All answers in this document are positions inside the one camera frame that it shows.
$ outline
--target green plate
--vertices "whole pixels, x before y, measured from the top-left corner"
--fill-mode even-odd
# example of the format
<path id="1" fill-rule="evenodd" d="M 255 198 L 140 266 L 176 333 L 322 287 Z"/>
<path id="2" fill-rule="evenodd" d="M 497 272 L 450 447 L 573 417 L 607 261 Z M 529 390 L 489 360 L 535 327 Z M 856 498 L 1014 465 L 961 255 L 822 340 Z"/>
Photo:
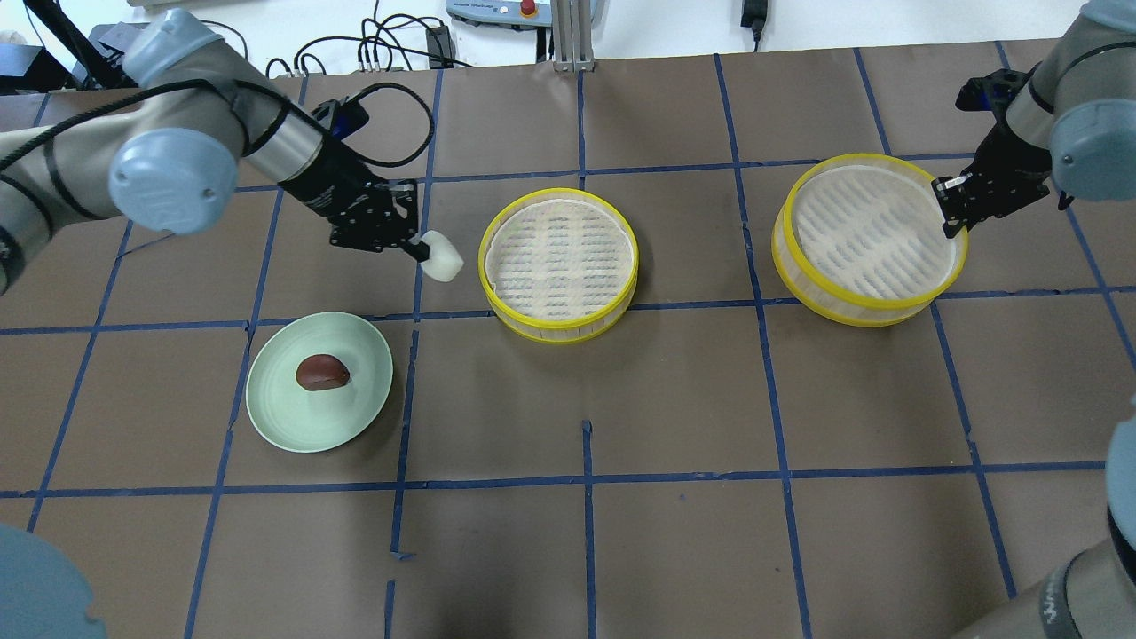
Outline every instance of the green plate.
<path id="1" fill-rule="evenodd" d="M 351 372 L 346 385 L 307 391 L 295 370 L 312 355 L 339 358 Z M 249 371 L 244 405 L 269 443 L 292 453 L 335 448 L 361 433 L 391 392 L 394 364 L 383 334 L 348 313 L 301 317 L 273 335 Z"/>

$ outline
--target white foam block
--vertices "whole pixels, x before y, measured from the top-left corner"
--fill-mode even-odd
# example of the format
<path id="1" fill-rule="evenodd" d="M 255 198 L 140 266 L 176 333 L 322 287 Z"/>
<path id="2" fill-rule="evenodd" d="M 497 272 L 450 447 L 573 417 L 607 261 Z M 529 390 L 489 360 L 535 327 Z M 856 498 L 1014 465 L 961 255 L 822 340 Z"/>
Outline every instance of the white foam block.
<path id="1" fill-rule="evenodd" d="M 461 259 L 461 254 L 453 248 L 449 238 L 437 231 L 427 231 L 423 233 L 423 242 L 429 247 L 429 259 L 423 263 L 423 273 L 438 282 L 450 282 L 457 277 L 466 260 Z"/>

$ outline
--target black cable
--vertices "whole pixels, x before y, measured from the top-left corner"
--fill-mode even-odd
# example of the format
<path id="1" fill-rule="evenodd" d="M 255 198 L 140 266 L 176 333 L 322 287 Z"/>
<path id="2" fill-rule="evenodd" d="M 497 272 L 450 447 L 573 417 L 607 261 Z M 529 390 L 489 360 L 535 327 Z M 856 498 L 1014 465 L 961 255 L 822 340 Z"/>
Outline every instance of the black cable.
<path id="1" fill-rule="evenodd" d="M 59 124 L 52 126 L 51 128 L 40 133 L 39 135 L 32 138 L 31 140 L 24 142 L 19 147 L 15 148 L 10 153 L 0 159 L 0 172 L 6 171 L 11 165 L 19 161 L 22 158 L 34 151 L 35 149 L 47 144 L 49 141 L 56 139 L 60 133 L 83 124 L 84 122 L 101 117 L 103 115 L 117 111 L 118 109 L 128 107 L 131 105 L 136 105 L 143 100 L 149 100 L 154 96 L 161 96 L 164 93 L 173 93 L 175 91 L 185 91 L 186 89 L 211 89 L 212 85 L 201 78 L 194 80 L 183 80 L 181 82 L 172 82 L 169 84 L 162 84 L 160 86 L 154 86 L 151 89 L 145 89 L 133 96 L 128 96 L 120 100 L 115 100 L 114 102 L 103 105 L 101 107 L 95 107 L 89 111 L 74 115 Z"/>
<path id="2" fill-rule="evenodd" d="M 40 39 L 40 45 L 43 47 L 44 51 L 47 51 L 48 45 L 43 42 L 43 36 L 40 35 L 40 30 L 35 28 L 35 20 L 32 19 L 32 10 L 27 8 L 27 5 L 24 5 L 24 13 L 27 14 L 27 24 L 32 25 L 32 31 L 34 31 L 35 36 Z"/>
<path id="3" fill-rule="evenodd" d="M 390 16 L 386 16 L 385 18 L 383 18 L 383 22 L 382 22 L 383 28 L 394 28 L 394 27 L 387 27 L 386 26 L 386 23 L 393 20 L 394 18 L 403 18 L 403 19 L 408 20 L 408 22 L 402 23 L 400 25 L 400 27 L 402 27 L 402 26 L 409 26 L 411 24 L 420 24 L 420 25 L 423 25 L 423 28 L 426 30 L 426 33 L 431 38 L 434 39 L 434 44 L 437 44 L 438 53 L 442 56 L 442 64 L 443 64 L 443 66 L 445 65 L 445 63 L 446 63 L 446 57 L 445 57 L 446 49 L 445 49 L 445 47 L 442 47 L 442 39 L 438 38 L 437 34 L 434 33 L 431 30 L 431 26 L 428 24 L 426 24 L 426 20 L 424 20 L 423 18 L 418 18 L 418 17 L 411 16 L 410 14 L 391 14 Z M 403 56 L 406 56 L 406 50 L 403 50 Z"/>
<path id="4" fill-rule="evenodd" d="M 391 41 L 394 42 L 394 45 L 398 47 L 399 49 L 402 49 L 402 43 L 399 42 L 399 36 L 394 34 L 394 31 L 391 30 L 391 28 L 387 28 L 387 27 L 383 26 L 382 24 L 378 23 L 378 20 L 374 20 L 371 18 L 364 18 L 362 22 L 359 23 L 359 31 L 362 32 L 362 36 L 364 38 L 369 38 L 367 35 L 367 23 L 370 23 L 370 24 L 375 25 L 375 38 L 376 39 L 381 39 L 379 36 L 383 34 L 383 32 L 386 32 L 387 34 L 390 34 Z M 377 42 L 375 43 L 375 61 L 378 63 L 378 43 Z M 402 61 L 407 63 L 407 70 L 414 70 L 414 66 L 410 64 L 410 57 L 407 56 L 406 50 L 402 51 Z M 387 60 L 387 63 L 386 63 L 386 70 L 391 70 L 391 67 L 393 66 L 393 64 L 394 64 L 393 59 Z"/>
<path id="5" fill-rule="evenodd" d="M 407 96 L 410 96 L 411 98 L 414 98 L 414 100 L 416 102 L 418 102 L 418 106 L 421 107 L 423 111 L 426 114 L 426 119 L 429 122 L 429 132 L 426 134 L 426 139 L 423 140 L 423 143 L 417 149 L 415 149 L 415 151 L 412 153 L 410 153 L 406 158 L 403 158 L 401 160 L 398 160 L 398 161 L 381 161 L 381 160 L 375 160 L 375 159 L 368 158 L 368 157 L 366 157 L 366 156 L 364 156 L 361 153 L 356 152 L 354 150 L 352 150 L 352 152 L 359 159 L 366 161 L 367 164 L 373 164 L 375 166 L 382 166 L 382 167 L 386 167 L 386 168 L 393 168 L 393 167 L 396 167 L 396 166 L 404 166 L 404 165 L 408 165 L 411 161 L 414 161 L 418 156 L 423 155 L 426 151 L 426 149 L 429 148 L 429 141 L 434 138 L 434 115 L 431 113 L 429 107 L 426 105 L 426 100 L 423 100 L 421 96 L 419 96 L 418 93 L 415 93 L 412 90 L 408 89 L 407 86 L 403 86 L 401 84 L 395 84 L 393 82 L 379 82 L 377 84 L 371 84 L 370 86 L 367 86 L 362 91 L 356 93 L 351 98 L 351 102 L 356 102 L 356 103 L 360 102 L 360 101 L 362 101 L 364 98 L 367 98 L 368 96 L 377 93 L 377 92 L 382 91 L 383 89 L 395 89 L 395 90 L 401 91 L 401 92 L 406 93 Z"/>
<path id="6" fill-rule="evenodd" d="M 292 67 L 287 66 L 287 63 L 285 63 L 281 58 L 273 58 L 268 60 L 268 66 L 265 67 L 265 77 L 272 78 L 272 76 L 268 74 L 272 73 L 273 70 L 273 63 L 279 63 L 281 65 L 284 66 L 284 73 L 292 75 Z"/>
<path id="7" fill-rule="evenodd" d="M 304 53 L 300 56 L 300 68 L 303 69 L 304 74 L 308 74 L 308 65 L 303 64 L 304 58 L 311 58 L 312 60 L 316 60 L 316 64 L 319 65 L 319 70 L 323 72 L 324 75 L 327 75 L 327 67 L 324 66 L 324 63 L 319 61 L 319 58 L 317 58 L 311 53 Z"/>
<path id="8" fill-rule="evenodd" d="M 337 140 L 336 138 L 333 138 L 332 134 L 326 128 L 324 128 L 319 123 L 317 123 L 310 115 L 308 115 L 308 113 L 306 110 L 303 110 L 302 108 L 300 108 L 299 106 L 296 106 L 296 103 L 293 102 L 292 100 L 290 100 L 287 97 L 282 96 L 281 93 L 277 93 L 275 90 L 269 89 L 267 86 L 261 86 L 260 84 L 257 84 L 254 82 L 249 82 L 249 81 L 245 81 L 245 80 L 237 80 L 234 83 L 239 88 L 241 88 L 241 89 L 248 89 L 250 91 L 253 91 L 254 93 L 260 93 L 261 96 L 266 96 L 266 97 L 270 98 L 272 100 L 275 100 L 283 108 L 287 109 L 292 114 L 294 114 L 295 116 L 298 116 L 300 119 L 302 119 L 309 126 L 311 126 L 314 130 L 318 131 L 320 133 L 320 135 L 323 136 L 325 143 L 341 144 L 343 147 L 343 149 L 348 153 L 350 153 L 352 157 L 357 158 L 358 160 L 360 160 L 360 161 L 362 161 L 365 164 L 369 164 L 369 165 L 374 165 L 374 166 L 382 166 L 382 167 L 387 167 L 387 168 L 396 167 L 396 166 L 403 166 L 406 164 L 409 164 L 409 163 L 414 161 L 415 158 L 417 158 L 418 156 L 420 156 L 429 147 L 429 142 L 434 138 L 434 133 L 435 133 L 434 115 L 431 113 L 429 107 L 426 105 L 426 101 L 423 100 L 420 96 L 418 96 L 417 93 L 415 93 L 410 89 L 408 89 L 406 86 L 402 86 L 401 84 L 394 84 L 394 83 L 390 83 L 390 82 L 384 82 L 384 83 L 379 83 L 379 84 L 373 84 L 373 85 L 364 89 L 362 91 L 360 91 L 356 96 L 356 98 L 354 98 L 354 100 L 358 101 L 358 100 L 361 100 L 362 98 L 366 98 L 367 96 L 370 96 L 370 94 L 373 94 L 376 91 L 379 91 L 382 89 L 387 89 L 387 88 L 398 89 L 399 91 L 402 91 L 403 93 L 407 93 L 408 96 L 410 96 L 411 98 L 414 98 L 415 101 L 418 102 L 418 105 L 426 113 L 426 119 L 429 123 L 429 131 L 426 133 L 426 139 L 423 141 L 421 146 L 418 147 L 418 149 L 415 150 L 415 152 L 410 153 L 404 159 L 399 160 L 399 161 L 389 163 L 389 161 L 382 161 L 382 160 L 376 160 L 376 159 L 369 158 L 369 157 L 367 157 L 367 156 L 365 156 L 365 155 L 356 151 L 354 149 L 348 147 L 341 140 Z M 133 96 L 128 96 L 128 97 L 123 98 L 120 100 L 116 100 L 114 102 L 109 102 L 109 103 L 103 105 L 101 107 L 95 107 L 93 109 L 84 111 L 82 114 L 74 115 L 74 116 L 72 116 L 72 117 L 69 117 L 69 118 L 60 122 L 59 124 L 52 126 L 51 128 L 48 128 L 47 131 L 40 133 L 39 135 L 35 135 L 31 140 L 24 142 L 23 144 L 20 144 L 19 147 L 17 147 L 16 149 L 14 149 L 11 152 L 9 152 L 7 156 L 3 157 L 3 159 L 0 159 L 0 173 L 2 173 L 3 171 L 8 169 L 9 167 L 11 167 L 11 165 L 16 164 L 17 161 L 19 161 L 20 159 L 23 159 L 24 157 L 26 157 L 28 153 L 31 153 L 32 151 L 34 151 L 35 149 L 42 147 L 43 144 L 47 144 L 49 141 L 56 139 L 58 135 L 60 135 L 61 133 L 66 132 L 69 128 L 74 128 L 75 126 L 78 126 L 80 124 L 83 124 L 83 123 L 92 121 L 92 119 L 94 119 L 97 117 L 101 117 L 103 115 L 114 113 L 114 111 L 116 111 L 118 109 L 126 108 L 126 107 L 128 107 L 131 105 L 136 105 L 136 103 L 139 103 L 141 101 L 149 100 L 150 98 L 153 98 L 156 96 L 161 96 L 161 94 L 165 94 L 165 93 L 173 93 L 173 92 L 176 92 L 176 91 L 185 91 L 185 90 L 189 90 L 189 89 L 206 89 L 206 90 L 210 90 L 210 91 L 216 91 L 216 89 L 214 88 L 214 85 L 210 82 L 208 82 L 208 81 L 206 81 L 203 78 L 183 80 L 183 81 L 179 81 L 179 82 L 172 82 L 169 84 L 162 84 L 162 85 L 159 85 L 159 86 L 153 86 L 151 89 L 145 89 L 143 91 L 139 91 L 137 93 L 134 93 Z M 248 146 L 249 146 L 249 140 L 245 140 L 244 147 L 248 148 Z"/>
<path id="9" fill-rule="evenodd" d="M 549 59 L 548 30 L 543 26 L 536 27 L 536 64 Z"/>
<path id="10" fill-rule="evenodd" d="M 426 52 L 426 51 L 419 51 L 418 49 L 408 49 L 406 47 L 394 47 L 392 44 L 382 44 L 382 43 L 381 43 L 381 45 L 385 45 L 385 47 L 391 48 L 391 49 L 400 49 L 400 50 L 403 50 L 403 51 L 406 51 L 408 53 L 414 53 L 416 56 L 424 56 L 424 57 L 429 58 L 432 60 L 438 60 L 438 61 L 441 61 L 443 64 L 449 63 L 451 65 L 458 65 L 458 66 L 461 66 L 461 67 L 474 68 L 474 65 L 471 65 L 469 63 L 463 63 L 461 60 L 456 60 L 453 58 L 448 58 L 445 56 L 436 56 L 434 53 L 429 53 L 429 52 Z"/>
<path id="11" fill-rule="evenodd" d="M 308 42 L 303 47 L 300 47 L 300 49 L 295 52 L 295 56 L 292 57 L 292 66 L 296 68 L 300 67 L 300 56 L 302 56 L 303 52 L 307 51 L 309 48 L 315 47 L 320 42 L 332 42 L 335 40 L 348 40 L 350 42 L 360 42 L 364 39 L 359 38 L 358 35 L 325 35 L 323 38 L 317 38 L 311 42 Z"/>
<path id="12" fill-rule="evenodd" d="M 228 26 L 227 24 L 219 23 L 217 20 L 198 20 L 198 22 L 200 22 L 201 24 L 211 24 L 214 26 L 219 26 L 222 28 L 227 28 L 227 30 L 232 31 L 233 33 L 235 33 L 236 36 L 241 39 L 241 48 L 244 49 L 244 53 L 243 53 L 244 55 L 244 59 L 245 60 L 249 59 L 249 42 L 244 40 L 244 36 L 241 35 L 240 31 L 236 31 L 235 28 Z"/>

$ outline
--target power adapter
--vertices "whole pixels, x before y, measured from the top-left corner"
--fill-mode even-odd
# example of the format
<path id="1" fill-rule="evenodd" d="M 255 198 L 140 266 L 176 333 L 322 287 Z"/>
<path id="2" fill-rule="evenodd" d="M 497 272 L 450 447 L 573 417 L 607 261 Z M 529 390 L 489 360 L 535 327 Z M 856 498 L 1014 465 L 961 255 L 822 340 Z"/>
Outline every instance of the power adapter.
<path id="1" fill-rule="evenodd" d="M 453 40 L 450 39 L 450 27 L 445 25 L 426 27 L 426 52 L 429 53 L 429 68 L 453 68 Z"/>

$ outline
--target yellow steamer rim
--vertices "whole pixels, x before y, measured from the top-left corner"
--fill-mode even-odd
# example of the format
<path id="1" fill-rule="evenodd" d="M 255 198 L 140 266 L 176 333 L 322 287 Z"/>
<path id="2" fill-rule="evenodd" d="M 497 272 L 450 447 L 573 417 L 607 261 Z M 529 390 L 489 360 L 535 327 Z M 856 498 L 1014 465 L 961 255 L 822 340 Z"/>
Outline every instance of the yellow steamer rim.
<path id="1" fill-rule="evenodd" d="M 542 343 L 592 339 L 632 304 L 638 243 L 602 198 L 545 189 L 504 207 L 482 238 L 477 273 L 506 326 Z"/>
<path id="2" fill-rule="evenodd" d="M 774 265 L 785 285 L 851 326 L 897 324 L 926 308 L 958 279 L 969 248 L 966 230 L 943 235 L 933 180 L 878 153 L 809 169 L 774 224 Z"/>

